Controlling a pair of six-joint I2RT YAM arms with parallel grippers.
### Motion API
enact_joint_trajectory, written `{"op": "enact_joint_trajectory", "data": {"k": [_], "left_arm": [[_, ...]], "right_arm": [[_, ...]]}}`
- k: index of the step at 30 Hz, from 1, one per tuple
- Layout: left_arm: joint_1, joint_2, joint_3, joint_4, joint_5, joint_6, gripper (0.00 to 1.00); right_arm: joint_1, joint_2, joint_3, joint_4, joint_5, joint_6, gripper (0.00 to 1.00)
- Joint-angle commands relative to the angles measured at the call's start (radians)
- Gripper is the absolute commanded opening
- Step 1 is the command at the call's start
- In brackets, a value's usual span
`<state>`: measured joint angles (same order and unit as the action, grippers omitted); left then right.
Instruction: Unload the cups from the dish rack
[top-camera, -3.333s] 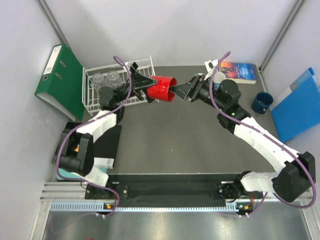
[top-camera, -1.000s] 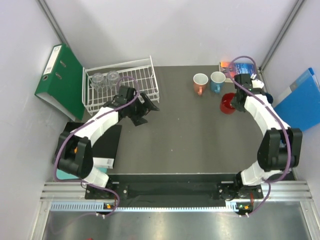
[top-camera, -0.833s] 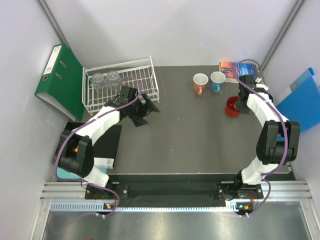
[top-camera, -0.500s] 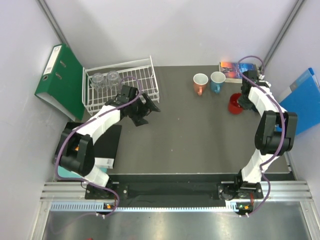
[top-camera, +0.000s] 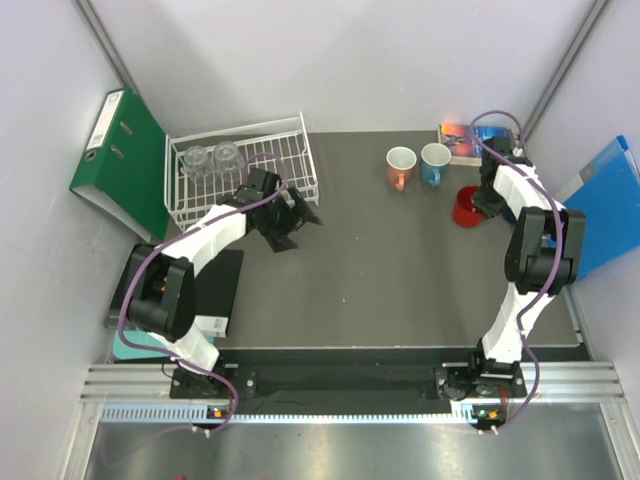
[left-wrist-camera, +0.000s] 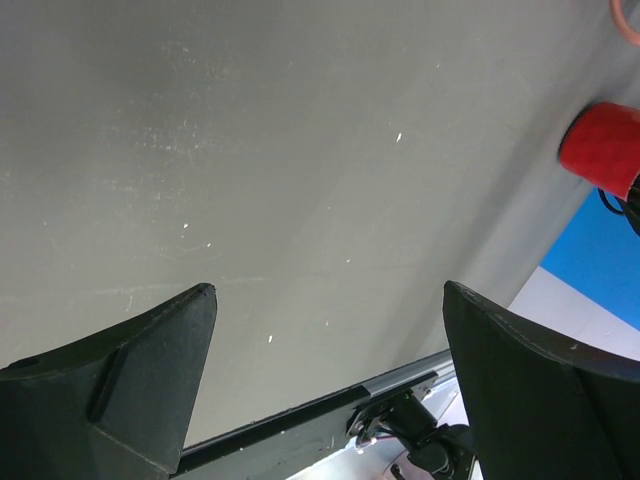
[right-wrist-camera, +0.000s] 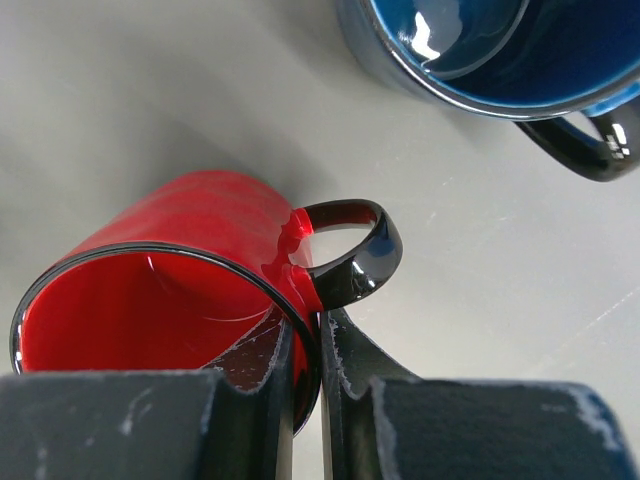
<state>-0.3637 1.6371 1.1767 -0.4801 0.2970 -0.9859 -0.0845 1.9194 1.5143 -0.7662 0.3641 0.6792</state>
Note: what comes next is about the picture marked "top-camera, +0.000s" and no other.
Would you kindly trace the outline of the red ceramic mug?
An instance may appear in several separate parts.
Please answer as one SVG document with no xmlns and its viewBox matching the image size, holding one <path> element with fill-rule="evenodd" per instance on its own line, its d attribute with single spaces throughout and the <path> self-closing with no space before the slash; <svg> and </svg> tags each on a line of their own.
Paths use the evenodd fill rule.
<svg viewBox="0 0 640 480">
<path fill-rule="evenodd" d="M 472 201 L 472 197 L 478 189 L 478 186 L 465 186 L 456 194 L 452 218 L 458 226 L 475 228 L 484 220 L 483 214 Z"/>
</svg>

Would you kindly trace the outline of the light blue ceramic mug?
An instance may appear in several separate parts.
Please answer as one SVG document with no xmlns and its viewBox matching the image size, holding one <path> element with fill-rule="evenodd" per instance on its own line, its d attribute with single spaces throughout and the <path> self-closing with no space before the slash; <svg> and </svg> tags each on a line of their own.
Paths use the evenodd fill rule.
<svg viewBox="0 0 640 480">
<path fill-rule="evenodd" d="M 450 150 L 440 143 L 430 143 L 421 150 L 420 177 L 431 187 L 439 187 L 450 164 Z"/>
</svg>

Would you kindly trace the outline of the clear drinking glass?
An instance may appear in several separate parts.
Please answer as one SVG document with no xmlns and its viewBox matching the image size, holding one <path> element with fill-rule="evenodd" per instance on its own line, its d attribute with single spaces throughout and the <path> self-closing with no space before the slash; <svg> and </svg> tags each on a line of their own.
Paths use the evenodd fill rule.
<svg viewBox="0 0 640 480">
<path fill-rule="evenodd" d="M 214 172 L 212 158 L 202 146 L 192 146 L 185 151 L 183 168 L 187 177 L 196 184 L 207 183 Z"/>
<path fill-rule="evenodd" d="M 246 160 L 240 153 L 239 147 L 232 141 L 218 143 L 213 150 L 214 162 L 220 175 L 241 174 Z"/>
</svg>

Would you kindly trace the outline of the pink ceramic mug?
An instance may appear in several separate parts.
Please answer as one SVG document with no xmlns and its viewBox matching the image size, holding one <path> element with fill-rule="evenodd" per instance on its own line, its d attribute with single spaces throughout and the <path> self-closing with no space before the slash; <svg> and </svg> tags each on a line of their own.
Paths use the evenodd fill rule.
<svg viewBox="0 0 640 480">
<path fill-rule="evenodd" d="M 413 150 L 397 146 L 386 154 L 386 174 L 388 182 L 398 192 L 403 192 L 413 175 L 417 156 Z"/>
</svg>

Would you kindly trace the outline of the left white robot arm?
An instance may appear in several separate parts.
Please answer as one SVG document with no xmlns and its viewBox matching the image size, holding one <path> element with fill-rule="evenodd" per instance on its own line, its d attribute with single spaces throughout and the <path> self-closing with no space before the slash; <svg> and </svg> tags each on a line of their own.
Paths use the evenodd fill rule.
<svg viewBox="0 0 640 480">
<path fill-rule="evenodd" d="M 196 325 L 196 277 L 227 246 L 258 231 L 275 253 L 296 249 L 289 235 L 303 225 L 320 225 L 301 193 L 279 174 L 253 167 L 235 192 L 224 196 L 195 225 L 160 245 L 134 249 L 118 319 L 150 333 L 167 354 L 193 372 L 192 384 L 205 396 L 226 387 L 227 374 L 216 366 L 219 350 Z"/>
</svg>

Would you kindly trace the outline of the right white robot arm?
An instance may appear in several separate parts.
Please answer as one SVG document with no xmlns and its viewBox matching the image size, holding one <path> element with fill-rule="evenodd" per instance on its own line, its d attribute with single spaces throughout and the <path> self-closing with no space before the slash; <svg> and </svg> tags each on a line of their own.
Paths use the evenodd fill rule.
<svg viewBox="0 0 640 480">
<path fill-rule="evenodd" d="M 552 300 L 577 278 L 586 216 L 544 189 L 535 167 L 507 136 L 477 142 L 481 184 L 472 196 L 486 218 L 516 219 L 504 259 L 507 291 L 496 320 L 479 341 L 466 372 L 469 388 L 487 396 L 516 382 L 527 338 Z"/>
</svg>

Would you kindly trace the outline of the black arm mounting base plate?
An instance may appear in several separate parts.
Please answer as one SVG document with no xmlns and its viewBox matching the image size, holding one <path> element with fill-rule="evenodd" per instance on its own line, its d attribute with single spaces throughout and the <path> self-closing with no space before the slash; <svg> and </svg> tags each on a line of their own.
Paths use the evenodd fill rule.
<svg viewBox="0 0 640 480">
<path fill-rule="evenodd" d="M 223 400 L 239 394 L 238 413 L 446 413 L 451 402 L 504 405 L 522 398 L 521 379 L 476 389 L 467 379 L 469 348 L 231 348 L 221 351 L 214 379 L 177 368 L 170 398 Z"/>
</svg>

